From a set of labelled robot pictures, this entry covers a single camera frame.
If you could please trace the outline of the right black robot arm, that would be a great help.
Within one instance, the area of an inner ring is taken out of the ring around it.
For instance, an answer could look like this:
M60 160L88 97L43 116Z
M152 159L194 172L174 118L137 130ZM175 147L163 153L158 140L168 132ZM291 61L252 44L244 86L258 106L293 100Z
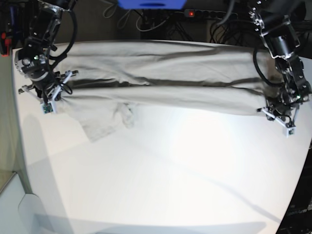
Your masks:
M75 0L41 0L39 13L30 24L30 32L25 39L24 46L15 53L15 67L21 75L31 81L24 85L19 93L28 93L40 103L44 114L56 113L56 102L60 100L61 93L73 93L67 82L78 71L66 71L64 74L54 69L59 65L73 47L77 33L78 23L73 11ZM50 53L56 51L55 37L59 31L63 13L68 13L73 23L71 40L65 50L54 57Z

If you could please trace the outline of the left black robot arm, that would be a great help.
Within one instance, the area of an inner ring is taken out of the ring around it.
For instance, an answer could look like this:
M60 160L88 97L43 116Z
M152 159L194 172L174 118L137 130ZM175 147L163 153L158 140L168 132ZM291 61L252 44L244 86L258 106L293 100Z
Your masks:
M253 63L260 78L277 89L277 95L268 97L266 107L258 112L281 124L287 137L294 135L299 108L312 94L311 85L304 76L303 62L296 53L300 41L291 23L291 14L299 4L298 0L250 0L247 3L259 37L282 75L280 83L267 79L257 63L258 49L254 49Z

